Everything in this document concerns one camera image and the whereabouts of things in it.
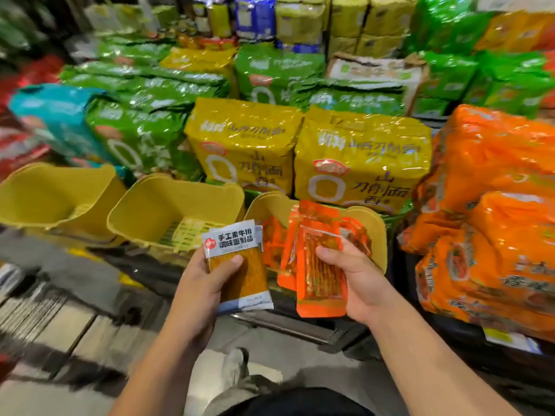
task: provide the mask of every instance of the forearm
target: forearm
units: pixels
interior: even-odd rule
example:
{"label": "forearm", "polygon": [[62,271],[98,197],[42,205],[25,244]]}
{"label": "forearm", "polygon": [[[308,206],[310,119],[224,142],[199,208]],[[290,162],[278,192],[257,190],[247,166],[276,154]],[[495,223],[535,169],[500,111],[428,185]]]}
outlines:
{"label": "forearm", "polygon": [[412,416],[517,416],[418,312],[395,294],[369,328]]}
{"label": "forearm", "polygon": [[165,327],[133,372],[110,416],[182,416],[196,359],[191,340]]}

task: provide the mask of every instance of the price tag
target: price tag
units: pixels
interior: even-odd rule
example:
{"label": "price tag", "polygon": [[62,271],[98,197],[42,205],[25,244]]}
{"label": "price tag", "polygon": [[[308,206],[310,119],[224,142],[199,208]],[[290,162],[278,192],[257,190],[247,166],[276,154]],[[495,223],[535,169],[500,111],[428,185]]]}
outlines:
{"label": "price tag", "polygon": [[513,349],[523,350],[525,352],[543,354],[538,343],[530,337],[526,337],[525,335],[521,335],[519,333],[507,333],[494,328],[484,328],[483,330],[486,335],[486,340],[490,343],[500,344]]}

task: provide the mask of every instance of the left hand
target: left hand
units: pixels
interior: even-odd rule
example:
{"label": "left hand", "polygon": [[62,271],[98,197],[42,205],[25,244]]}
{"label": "left hand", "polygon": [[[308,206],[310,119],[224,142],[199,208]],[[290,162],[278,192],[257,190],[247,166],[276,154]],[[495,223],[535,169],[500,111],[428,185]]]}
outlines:
{"label": "left hand", "polygon": [[200,354],[214,330],[221,288],[242,263],[243,257],[237,255],[208,273],[204,248],[197,249],[181,276],[164,329],[172,337],[192,342],[190,346]]}

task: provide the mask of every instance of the pants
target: pants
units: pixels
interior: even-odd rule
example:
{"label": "pants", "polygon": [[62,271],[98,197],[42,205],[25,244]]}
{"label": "pants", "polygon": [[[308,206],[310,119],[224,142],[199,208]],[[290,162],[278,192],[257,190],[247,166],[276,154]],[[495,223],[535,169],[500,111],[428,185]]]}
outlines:
{"label": "pants", "polygon": [[245,377],[230,389],[216,396],[206,407],[203,416],[218,416],[239,403],[258,395],[278,391],[280,388],[280,384],[276,384],[262,375]]}

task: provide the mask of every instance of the yellow plastic bin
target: yellow plastic bin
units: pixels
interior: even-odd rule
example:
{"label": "yellow plastic bin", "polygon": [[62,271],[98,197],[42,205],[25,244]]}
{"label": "yellow plastic bin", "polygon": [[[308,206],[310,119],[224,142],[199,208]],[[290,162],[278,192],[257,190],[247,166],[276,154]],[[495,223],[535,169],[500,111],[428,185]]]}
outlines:
{"label": "yellow plastic bin", "polygon": [[177,181],[152,174],[137,182],[108,216],[108,227],[163,263],[186,266],[201,235],[245,216],[245,192],[222,186]]}
{"label": "yellow plastic bin", "polygon": [[124,241],[106,218],[125,191],[112,165],[30,164],[0,184],[0,222],[67,247],[110,248]]}
{"label": "yellow plastic bin", "polygon": [[[254,219],[255,222],[260,222],[273,215],[283,226],[288,227],[289,213],[296,204],[299,204],[298,200],[291,200],[282,192],[267,192],[254,199],[246,212],[245,220]],[[337,207],[337,209],[340,217],[352,217],[364,226],[372,240],[372,260],[385,273],[387,270],[387,236],[384,221],[378,213],[364,206],[352,206],[348,209]]]}

